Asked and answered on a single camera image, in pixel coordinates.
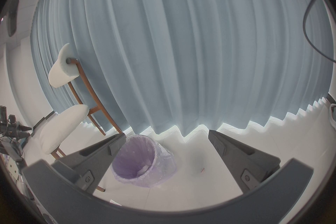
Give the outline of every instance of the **floor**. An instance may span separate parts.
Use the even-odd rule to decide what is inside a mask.
[[[313,177],[305,192],[281,223],[286,223],[306,203],[323,179],[335,155],[336,132],[328,120],[329,103],[323,99],[300,110],[297,115],[288,113],[281,121],[270,118],[265,127],[250,122],[244,130],[223,124],[218,131],[259,150],[278,156],[281,166],[291,158],[314,168]],[[27,164],[38,159],[54,161],[44,155],[39,146],[39,132],[24,148]],[[151,211],[180,211],[198,209],[228,201],[242,194],[228,169],[207,138],[208,129],[198,126],[183,138],[176,126],[157,135],[151,128],[142,134],[148,135],[171,151],[177,163],[177,172],[166,182],[153,188],[122,184],[107,170],[100,186],[104,193],[94,195],[106,201],[115,201],[122,206]],[[134,134],[132,129],[126,135]],[[103,140],[104,136],[91,124],[81,124],[62,144],[66,153],[78,151]]]

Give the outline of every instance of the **white chair cushion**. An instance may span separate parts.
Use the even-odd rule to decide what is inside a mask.
[[[45,154],[52,153],[87,117],[89,107],[74,105],[55,116],[41,130],[40,145]]]
[[[75,64],[67,64],[67,58],[73,58],[74,54],[70,44],[65,44],[59,54],[56,62],[51,67],[48,80],[50,85],[55,88],[61,87],[79,76],[78,68]]]

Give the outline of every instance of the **curtain fold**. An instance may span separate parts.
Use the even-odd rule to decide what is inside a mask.
[[[31,49],[41,87],[59,113],[76,104],[48,73],[70,43],[107,111],[121,129],[159,134],[177,125],[245,129],[270,116],[306,110],[326,96],[333,64],[302,31],[310,0],[39,0]],[[307,20],[312,42],[333,56],[323,0]],[[94,101],[81,79],[74,87]],[[110,123],[94,114],[105,129]]]

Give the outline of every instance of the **cable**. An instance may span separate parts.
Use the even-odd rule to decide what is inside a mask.
[[[306,33],[306,20],[308,17],[308,14],[312,8],[312,6],[314,5],[316,0],[311,0],[307,6],[306,12],[304,13],[304,17],[303,17],[303,33],[304,36],[306,37],[308,43],[313,47],[314,50],[316,50],[319,54],[321,54],[323,57],[327,58],[328,60],[332,61],[333,63],[336,63],[336,60],[334,60],[333,58],[330,58],[329,56],[325,55],[323,52],[321,52],[317,47],[315,47],[313,45],[313,43],[309,40],[307,33]]]

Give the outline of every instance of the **trash inside bin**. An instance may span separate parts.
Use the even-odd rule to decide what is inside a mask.
[[[140,187],[153,187],[169,179],[176,171],[171,152],[145,135],[126,138],[111,164],[116,180]]]

